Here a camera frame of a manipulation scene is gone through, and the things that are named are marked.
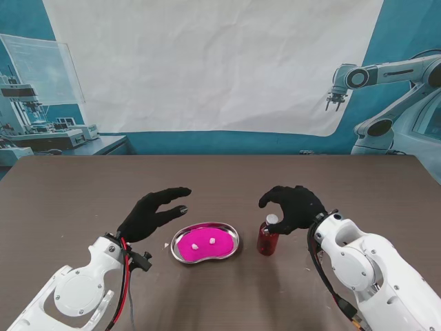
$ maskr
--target industrial robot arm illustration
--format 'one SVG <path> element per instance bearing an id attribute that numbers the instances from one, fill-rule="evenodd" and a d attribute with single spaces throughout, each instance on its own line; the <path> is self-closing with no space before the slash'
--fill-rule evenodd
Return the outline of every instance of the industrial robot arm illustration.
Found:
<path id="1" fill-rule="evenodd" d="M 352 154 L 388 152 L 393 143 L 393 121 L 406 109 L 441 88 L 441 55 L 365 67 L 343 64 L 336 70 L 326 110 L 330 103 L 337 103 L 338 110 L 340 104 L 345 102 L 348 90 L 397 81 L 410 81 L 410 91 L 376 116 L 354 128 L 358 139 Z"/>

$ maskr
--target robotic arm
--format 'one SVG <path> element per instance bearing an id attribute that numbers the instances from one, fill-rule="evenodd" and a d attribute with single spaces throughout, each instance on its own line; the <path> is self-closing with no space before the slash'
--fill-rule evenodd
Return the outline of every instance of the robotic arm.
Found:
<path id="1" fill-rule="evenodd" d="M 55 306 L 64 315 L 78 317 L 95 310 L 90 320 L 80 328 L 83 331 L 93 330 L 114 296 L 111 290 L 105 293 L 104 275 L 110 270 L 122 268 L 123 254 L 120 243 L 110 234 L 99 237 L 89 246 L 89 251 L 90 263 L 87 266 L 72 269 L 65 265 L 55 272 L 8 331 L 78 330 L 45 313 L 44 303 L 52 293 Z"/>
<path id="2" fill-rule="evenodd" d="M 259 207 L 268 202 L 280 204 L 283 220 L 265 230 L 290 234 L 309 228 L 308 251 L 314 266 L 342 313 L 359 330 L 441 330 L 441 299 L 387 239 L 361 231 L 337 210 L 328 214 L 303 186 L 276 186 L 260 198 Z M 331 258 L 338 280 L 354 293 L 362 317 L 332 288 L 318 257 L 320 250 Z"/>
<path id="3" fill-rule="evenodd" d="M 441 330 L 441 299 L 387 239 L 361 231 L 338 213 L 316 227 L 314 239 L 331 258 L 338 280 L 354 293 L 369 325 L 364 330 Z"/>
<path id="4" fill-rule="evenodd" d="M 192 191 L 188 188 L 169 188 L 149 193 L 135 205 L 131 213 L 118 227 L 116 237 L 106 234 L 89 246 L 90 262 L 87 266 L 72 269 L 66 265 L 55 272 L 36 297 L 8 328 L 8 331 L 92 331 L 107 309 L 114 293 L 105 292 L 104 276 L 110 270 L 123 269 L 123 285 L 116 312 L 106 328 L 109 331 L 118 321 L 127 295 L 130 273 L 140 268 L 148 271 L 152 256 L 133 252 L 130 245 L 153 233 L 157 227 L 187 212 L 184 205 L 171 210 L 157 212 L 160 205 L 170 203 L 179 197 L 186 197 Z M 53 293 L 57 309 L 64 315 L 79 317 L 94 311 L 82 328 L 72 328 L 45 313 L 44 304 Z"/>
<path id="5" fill-rule="evenodd" d="M 397 81 L 410 81 L 411 90 L 354 128 L 358 140 L 352 154 L 387 153 L 393 143 L 393 121 L 406 109 L 441 88 L 441 55 L 366 67 L 343 64 L 336 70 L 326 110 L 331 102 L 338 104 L 338 110 L 340 104 L 345 102 L 348 90 Z"/>

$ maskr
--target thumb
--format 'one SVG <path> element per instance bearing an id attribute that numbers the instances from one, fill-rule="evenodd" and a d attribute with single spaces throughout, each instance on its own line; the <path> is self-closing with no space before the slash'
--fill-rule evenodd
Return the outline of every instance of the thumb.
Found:
<path id="1" fill-rule="evenodd" d="M 296 229 L 294 225 L 287 223 L 285 220 L 277 224 L 270 224 L 266 228 L 268 229 L 269 233 L 278 234 L 290 234 Z"/>
<path id="2" fill-rule="evenodd" d="M 187 214 L 188 207 L 186 205 L 178 205 L 175 208 L 167 210 L 165 212 L 157 212 L 155 214 L 155 223 L 156 226 L 162 226 L 167 224 L 173 219 L 177 219 L 185 214 Z"/>

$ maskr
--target stainless steel tray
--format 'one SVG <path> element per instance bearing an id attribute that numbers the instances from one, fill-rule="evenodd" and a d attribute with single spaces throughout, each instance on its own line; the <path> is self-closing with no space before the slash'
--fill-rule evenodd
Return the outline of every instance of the stainless steel tray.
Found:
<path id="1" fill-rule="evenodd" d="M 233 239 L 233 250 L 231 251 L 231 253 L 229 253 L 228 255 L 224 256 L 224 257 L 205 257 L 204 259 L 200 259 L 198 261 L 186 261 L 184 260 L 184 258 L 181 256 L 179 249 L 178 249 L 178 242 L 190 231 L 192 230 L 196 230 L 196 229 L 200 229 L 200 228 L 217 228 L 219 230 L 225 231 L 227 232 L 230 236 L 232 236 Z M 186 264 L 195 264 L 195 263 L 199 263 L 202 261 L 206 261 L 206 260 L 222 260 L 222 259 L 226 259 L 230 256 L 232 256 L 238 249 L 239 247 L 239 233 L 237 233 L 236 229 L 233 228 L 231 225 L 229 224 L 225 224 L 225 223 L 217 223 L 217 222 L 210 222 L 210 223 L 199 223 L 199 224 L 194 224 L 191 226 L 188 226 L 186 228 L 183 228 L 182 230 L 179 230 L 173 237 L 172 239 L 172 243 L 170 244 L 170 250 L 172 251 L 172 254 L 174 256 L 174 258 L 182 263 L 186 263 Z"/>

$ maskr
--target table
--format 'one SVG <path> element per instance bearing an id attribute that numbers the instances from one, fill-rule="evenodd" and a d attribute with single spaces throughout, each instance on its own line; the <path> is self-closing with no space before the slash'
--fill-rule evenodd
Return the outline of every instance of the table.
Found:
<path id="1" fill-rule="evenodd" d="M 362 230 L 388 238 L 441 294 L 441 187 L 415 157 L 25 157 L 0 181 L 0 329 L 62 265 L 86 265 L 87 247 L 115 231 L 138 198 L 181 185 L 193 190 L 178 202 L 189 212 L 134 244 L 153 255 L 150 271 L 132 277 L 137 330 L 354 330 L 314 270 L 304 230 L 281 237 L 272 257 L 256 251 L 266 215 L 281 216 L 273 204 L 259 209 L 258 199 L 275 185 L 298 184 L 328 210 L 338 208 Z M 240 253 L 180 264 L 165 243 L 204 221 L 234 226 Z M 107 280 L 119 290 L 118 272 Z M 352 300 L 340 285 L 337 290 Z M 115 301 L 98 330 L 114 308 Z M 128 305 L 114 330 L 131 330 Z"/>

